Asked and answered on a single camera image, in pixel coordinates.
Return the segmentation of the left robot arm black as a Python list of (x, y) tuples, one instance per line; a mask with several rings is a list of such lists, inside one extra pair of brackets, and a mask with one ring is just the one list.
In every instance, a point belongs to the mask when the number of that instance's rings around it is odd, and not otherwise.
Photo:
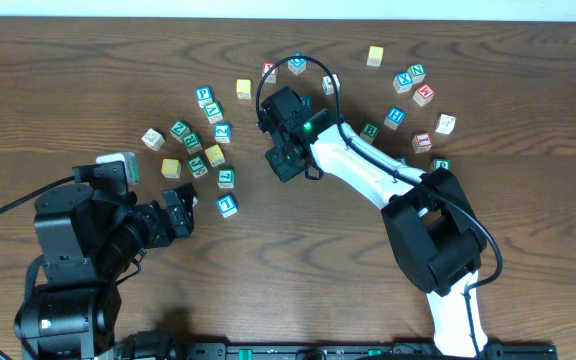
[(190, 183), (140, 204), (121, 161), (77, 166), (35, 202), (42, 250), (28, 268), (14, 330), (25, 359), (95, 359), (116, 346), (119, 285), (146, 250), (194, 229)]

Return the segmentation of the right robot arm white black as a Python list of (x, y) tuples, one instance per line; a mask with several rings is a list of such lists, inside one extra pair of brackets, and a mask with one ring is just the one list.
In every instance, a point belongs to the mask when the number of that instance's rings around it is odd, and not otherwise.
[(395, 160), (329, 110), (261, 110), (258, 118), (260, 130), (272, 136), (266, 159), (281, 181), (314, 167), (380, 210), (399, 268), (427, 296), (439, 352), (480, 355), (488, 337), (476, 289), (481, 254), (492, 238), (457, 178), (445, 168), (427, 173)]

